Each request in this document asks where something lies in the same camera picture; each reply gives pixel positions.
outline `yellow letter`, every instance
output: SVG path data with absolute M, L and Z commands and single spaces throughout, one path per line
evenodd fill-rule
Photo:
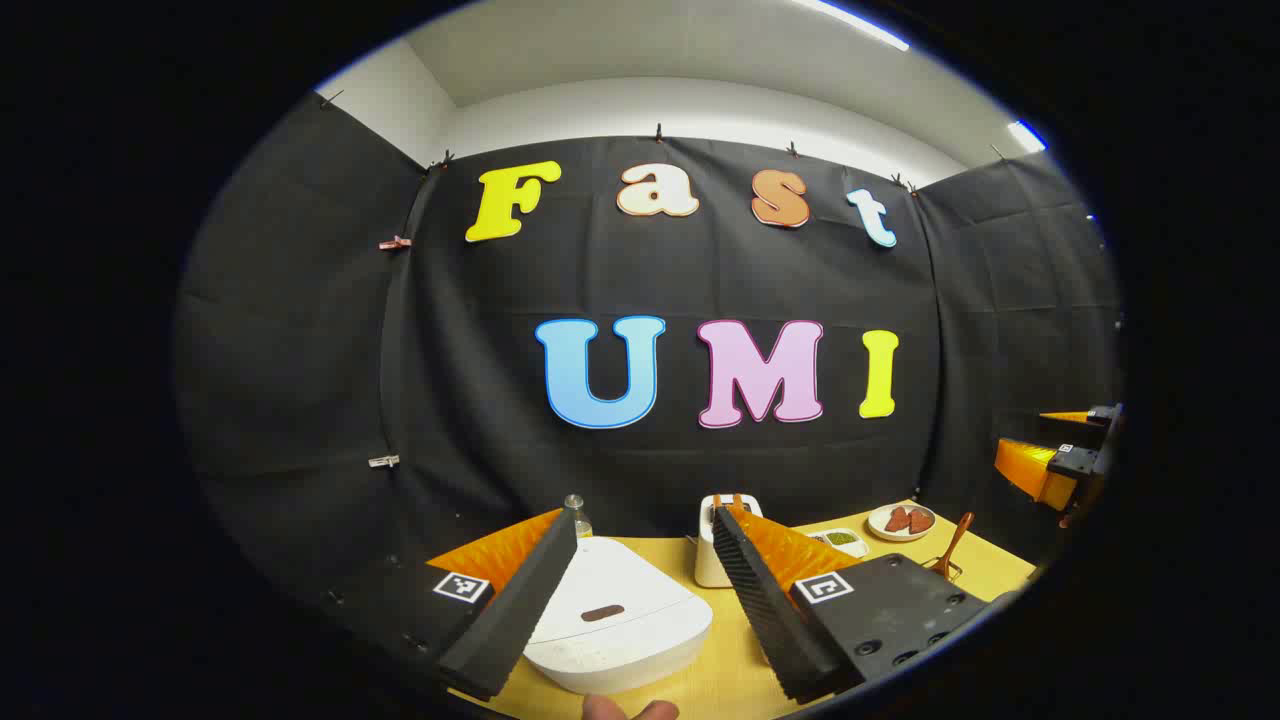
M 640 182 L 653 176 L 653 182 Z M 689 174 L 675 165 L 653 163 L 622 170 L 618 191 L 618 209 L 628 215 L 657 215 L 666 213 L 676 218 L 692 215 L 698 199 L 689 190 Z
M 476 224 L 467 228 L 467 242 L 511 237 L 520 232 L 520 220 L 511 217 L 511 206 L 518 202 L 520 211 L 527 215 L 538 206 L 538 199 L 543 196 L 543 183 L 538 182 L 536 178 L 556 182 L 559 176 L 559 163 L 554 160 L 489 170 L 480 176 L 484 195 L 480 196 L 480 213 L 476 215 Z M 530 179 L 517 188 L 516 183 L 520 182 L 520 178 Z
M 887 418 L 893 414 L 893 348 L 897 336 L 888 331 L 863 333 L 863 345 L 870 355 L 867 368 L 867 400 L 858 407 L 863 418 Z

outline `yellow table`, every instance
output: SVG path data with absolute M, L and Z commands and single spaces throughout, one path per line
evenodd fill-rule
M 870 546 L 870 553 L 864 560 L 900 552 L 918 562 L 942 555 L 955 532 L 955 523 L 940 515 L 937 525 L 928 536 L 905 543 L 887 542 L 867 529 L 868 515 L 870 511 L 800 525 L 796 529 L 808 533 L 850 528 Z M 627 717 L 639 714 L 652 700 L 675 702 L 680 707 L 681 720 L 701 717 L 765 720 L 795 712 L 801 707 L 782 694 L 782 688 L 764 661 L 764 653 L 742 612 L 742 606 L 737 602 L 733 588 L 712 589 L 694 582 L 695 546 L 689 539 L 614 539 L 678 580 L 712 607 L 712 628 L 692 665 L 657 683 L 612 696 Z M 951 561 L 964 568 L 964 574 L 952 582 L 983 601 L 991 601 L 997 594 L 1020 588 L 1036 569 L 1030 562 L 982 539 L 973 529 L 965 533 Z M 476 702 L 465 694 L 454 694 Z M 829 697 L 817 700 L 814 703 L 826 702 Z M 582 696 L 561 688 L 521 657 L 502 693 L 480 705 L 520 719 L 577 720 L 581 717 Z

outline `wooden spoon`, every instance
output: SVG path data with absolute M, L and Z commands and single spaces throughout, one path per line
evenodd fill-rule
M 942 575 L 942 579 L 945 580 L 951 579 L 948 577 L 951 570 L 951 553 L 955 552 L 956 546 L 960 544 L 960 536 L 963 536 L 972 524 L 973 524 L 973 512 L 965 512 L 960 518 L 960 521 L 956 523 L 956 534 L 951 536 L 951 546 L 947 547 L 947 551 L 945 553 L 942 553 L 942 560 L 938 560 L 937 565 L 929 568 L 934 573 Z

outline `small bowl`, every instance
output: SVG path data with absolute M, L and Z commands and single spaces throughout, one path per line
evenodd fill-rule
M 893 512 L 895 507 L 901 507 L 901 509 L 906 510 L 908 512 L 910 512 L 913 510 L 919 510 L 922 512 L 927 512 L 929 515 L 929 518 L 933 518 L 933 524 L 929 525 L 923 533 L 911 534 L 910 528 L 904 528 L 901 530 L 896 530 L 896 532 L 891 533 L 891 532 L 886 530 L 884 527 L 888 525 L 888 516 L 890 516 L 891 512 Z M 934 515 L 934 512 L 932 510 L 929 510 L 928 507 L 920 507 L 919 505 L 905 505 L 905 503 L 901 503 L 901 502 L 895 502 L 893 505 L 884 505 L 882 507 L 877 507 L 876 510 L 872 510 L 872 514 L 867 516 L 867 527 L 870 529 L 872 533 L 876 534 L 876 537 L 887 539 L 890 542 L 910 542 L 910 541 L 914 541 L 914 539 L 923 538 L 924 536 L 929 534 L 929 532 L 932 532 L 933 528 L 938 527 L 938 516 Z

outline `pink letter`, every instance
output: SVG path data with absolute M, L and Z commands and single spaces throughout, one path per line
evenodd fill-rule
M 782 402 L 773 411 L 778 420 L 804 423 L 822 415 L 817 397 L 820 324 L 791 320 L 782 325 L 768 360 L 760 359 L 746 325 L 737 320 L 703 323 L 698 337 L 712 354 L 712 398 L 698 414 L 701 427 L 732 428 L 742 421 L 742 413 L 733 406 L 735 384 L 756 423 L 769 413 L 778 387 Z

